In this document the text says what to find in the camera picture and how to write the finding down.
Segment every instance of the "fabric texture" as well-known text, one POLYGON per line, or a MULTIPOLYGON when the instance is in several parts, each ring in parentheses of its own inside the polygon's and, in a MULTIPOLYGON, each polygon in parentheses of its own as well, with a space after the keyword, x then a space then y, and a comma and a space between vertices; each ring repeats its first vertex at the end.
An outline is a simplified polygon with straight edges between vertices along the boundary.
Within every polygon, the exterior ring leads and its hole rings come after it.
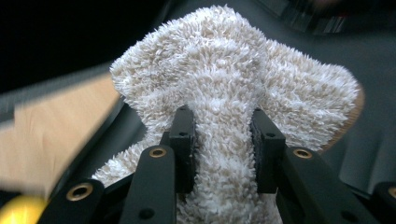
POLYGON ((177 201, 179 223, 281 222, 274 195, 259 195, 249 129, 256 107, 289 146, 322 150, 356 108, 359 84, 342 66, 322 64, 266 39, 228 7, 169 21, 111 66, 116 90, 148 132, 92 177, 106 186, 134 172, 187 105, 197 132, 193 192, 177 201))

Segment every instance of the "yellow object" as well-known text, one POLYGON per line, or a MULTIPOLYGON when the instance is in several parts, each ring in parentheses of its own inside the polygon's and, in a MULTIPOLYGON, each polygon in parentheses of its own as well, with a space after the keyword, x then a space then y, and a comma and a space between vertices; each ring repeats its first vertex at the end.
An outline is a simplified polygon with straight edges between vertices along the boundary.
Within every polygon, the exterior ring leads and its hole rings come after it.
POLYGON ((0 224, 36 224, 46 206, 42 198, 18 196, 0 209, 0 224))

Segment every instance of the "dark background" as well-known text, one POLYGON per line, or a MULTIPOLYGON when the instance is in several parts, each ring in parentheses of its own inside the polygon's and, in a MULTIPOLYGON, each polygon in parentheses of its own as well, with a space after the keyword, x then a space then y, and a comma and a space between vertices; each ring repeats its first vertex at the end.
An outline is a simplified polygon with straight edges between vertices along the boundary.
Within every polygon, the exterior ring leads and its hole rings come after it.
POLYGON ((120 57, 164 2, 0 1, 0 94, 120 57))

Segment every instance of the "brass insert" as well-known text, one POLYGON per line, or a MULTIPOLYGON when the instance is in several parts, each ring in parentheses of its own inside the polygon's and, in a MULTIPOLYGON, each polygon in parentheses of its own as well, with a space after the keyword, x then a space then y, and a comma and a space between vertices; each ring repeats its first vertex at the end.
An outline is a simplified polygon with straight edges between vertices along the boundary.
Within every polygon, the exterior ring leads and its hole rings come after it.
POLYGON ((388 193, 390 194, 390 196, 392 196, 394 199, 396 199, 396 187, 390 187, 388 190, 388 193))
POLYGON ((66 199, 72 202, 80 201, 88 197, 93 191, 93 186, 90 183, 81 183, 71 188, 67 194, 66 199))
POLYGON ((156 147, 149 152, 150 157, 160 158, 166 154, 166 150, 161 147, 156 147))
POLYGON ((297 157, 300 157, 301 159, 310 159, 312 158, 312 153, 310 153, 309 151, 305 150, 305 149, 294 149, 293 151, 294 155, 296 155, 297 157))

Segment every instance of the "towel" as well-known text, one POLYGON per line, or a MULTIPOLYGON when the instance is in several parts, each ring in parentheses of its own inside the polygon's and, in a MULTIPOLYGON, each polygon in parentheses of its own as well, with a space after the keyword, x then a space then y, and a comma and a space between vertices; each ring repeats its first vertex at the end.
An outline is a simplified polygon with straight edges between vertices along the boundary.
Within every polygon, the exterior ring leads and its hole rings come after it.
POLYGON ((192 193, 177 200, 178 223, 281 222, 275 196, 257 193, 249 129, 255 108, 288 146, 323 150, 361 107, 360 85, 344 67, 265 38, 229 7, 163 24, 110 71, 148 131, 92 178, 108 186, 133 173, 141 152, 159 144, 177 108, 187 105, 196 120, 197 175, 192 193))

